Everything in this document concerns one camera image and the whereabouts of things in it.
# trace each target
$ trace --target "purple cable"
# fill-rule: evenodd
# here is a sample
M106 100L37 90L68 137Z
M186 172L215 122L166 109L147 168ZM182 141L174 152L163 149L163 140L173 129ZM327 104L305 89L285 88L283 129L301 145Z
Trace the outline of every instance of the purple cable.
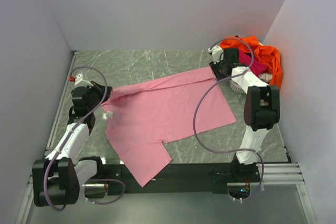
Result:
M261 188L261 183L263 182L263 179L264 179L264 161L263 161L261 155L260 155L257 151L255 151L254 149L248 149L248 148L233 149L233 150L229 150L229 151L226 151L226 150L218 151L218 150L211 149L211 148L207 147L205 144L202 143L202 141L200 140L200 138L198 137L198 134L197 134L197 132L196 132L196 116L197 116L198 109L199 109L201 103L203 102L204 98L205 98L205 97L209 94L209 92L211 91L211 89L213 89L215 86L219 85L219 84L222 83L222 82L225 82L225 81L228 81L228 80L230 80L230 79L232 79L232 78L235 78L235 77L244 75L244 74L250 69L250 67L252 66L252 64L253 64L253 62L254 62L254 54L253 54L253 50L250 48L250 46L249 46L247 43L245 43L244 41L242 41L241 39L238 39L238 38L234 38L234 37L232 37L232 38L222 39L222 40L220 40L220 41L214 43L214 44L210 47L210 49L212 49L214 46L216 46L219 42L222 42L222 41L224 41L224 40L230 40L230 39L238 40L238 41L240 41L241 43L243 43L245 46L247 46L248 50L249 50L250 53L251 53L251 57L252 57L251 63L250 63L250 65L248 66L248 68L246 68L246 70L244 70L242 73L240 73L240 74L236 74L235 76L228 76L228 77L226 77L226 78L224 78L224 79L222 79L222 80L216 81L216 83L213 84L213 85L212 85L212 86L211 86L211 87L204 93L204 95L201 97L201 99L200 99L200 101L198 102L198 104L197 104L197 106L196 106L196 109L195 109L195 113L194 113L194 117L193 117L193 130L194 130L195 138L197 139L198 143L199 143L203 148L205 148L206 150L208 150L208 151L210 151L210 152L226 154L226 153L232 153L232 152L249 151L249 152L253 152L253 153L255 153L255 154L259 157L260 162L261 162L260 182L259 182L257 188L254 190L254 192L253 192L250 196L248 196L247 198L245 198L245 199L242 200L242 201L245 201L245 200L247 200L247 199L253 197L253 196L256 194L256 192L259 191L260 188Z
M58 208L56 207L53 202L51 201L50 199L50 196L49 196L49 193L48 193L48 174L49 174L49 171L50 171L50 168L53 164L53 162L56 160L56 158L58 157L59 153L63 150L64 146L67 144L68 140L70 139L72 133L74 132L74 130L89 116L91 115L97 108L99 108L99 106L103 103L106 95L107 95L107 80L105 78L105 76L103 75L102 72L100 72L98 69L94 68L94 67L90 67L90 66L79 66L79 67L75 67L73 68L73 70L71 71L70 75L72 75L72 73L74 71L76 71L77 69L80 69L80 68L88 68L88 69L92 69L94 71L96 71L103 79L104 81L104 85L105 85L105 91L104 91L104 95L101 99L101 101L98 103L98 105L96 107L94 107L89 113L87 113L85 116L83 116L83 118L81 120L79 120L71 129L71 131L68 133L68 135L66 136L66 138L64 139L63 143L61 144L61 146L59 147L59 150L58 152L56 152L56 154L53 156L53 158L51 159L51 161L49 162L48 166L47 166L47 169L46 169L46 172L44 173L44 178L43 178L43 191L44 191L44 195L46 197L46 200L48 202L48 205L55 211L58 211L58 212L61 212L65 209L66 205L63 205L61 208ZM125 191L125 184L120 181L120 180L117 180L117 179L114 179L113 181L116 181L116 182L119 182L122 186L123 186L123 192L122 194L115 200L111 201L112 202L115 202L117 201L118 199L120 199L120 197L123 195L124 191Z
M122 192L121 194L115 198L114 200L111 200L111 201L107 201L107 202L97 202L97 201L94 201L92 199L88 199L89 202L93 203L93 204L96 204L96 205L108 205L108 204L111 204L113 202L116 202L118 199L120 199L124 193L125 193L125 190L126 190L126 186L124 184L123 181L121 180L118 180L118 179L114 179L114 178L99 178L99 179L90 179L90 181L111 181L111 182L118 182L119 184L122 185Z

